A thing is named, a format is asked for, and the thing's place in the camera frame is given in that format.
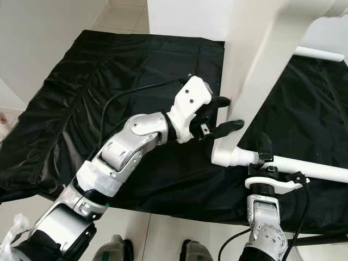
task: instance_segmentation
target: white plastic wrap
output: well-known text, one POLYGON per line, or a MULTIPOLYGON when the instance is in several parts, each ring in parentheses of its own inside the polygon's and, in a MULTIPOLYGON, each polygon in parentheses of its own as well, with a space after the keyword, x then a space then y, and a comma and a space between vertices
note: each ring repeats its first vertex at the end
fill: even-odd
POLYGON ((0 261, 19 261, 11 252, 11 243, 16 236, 29 228, 29 220, 23 214, 17 214, 13 218, 14 225, 6 234, 0 246, 0 261))

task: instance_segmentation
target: black cloth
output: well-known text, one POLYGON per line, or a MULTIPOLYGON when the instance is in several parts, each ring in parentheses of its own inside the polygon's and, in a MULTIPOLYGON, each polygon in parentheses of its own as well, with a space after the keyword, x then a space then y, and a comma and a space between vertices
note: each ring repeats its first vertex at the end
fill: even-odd
MULTIPOLYGON (((188 73, 218 95, 223 51, 223 42, 201 38, 83 31, 1 145, 3 194, 36 190, 55 199, 95 149, 101 112, 112 95, 188 73)), ((239 146, 255 150, 265 132, 276 155, 348 167, 347 83, 344 63, 293 57, 239 146)), ((169 111, 180 88, 172 83, 121 98, 109 110, 105 132, 134 114, 169 111)), ((157 147, 111 206, 247 224, 247 168, 211 164, 212 146, 192 140, 157 147)), ((348 232, 347 184, 312 179, 309 187, 312 205, 303 231, 348 232)), ((302 189, 278 197, 285 230, 297 228, 304 197, 302 189)))

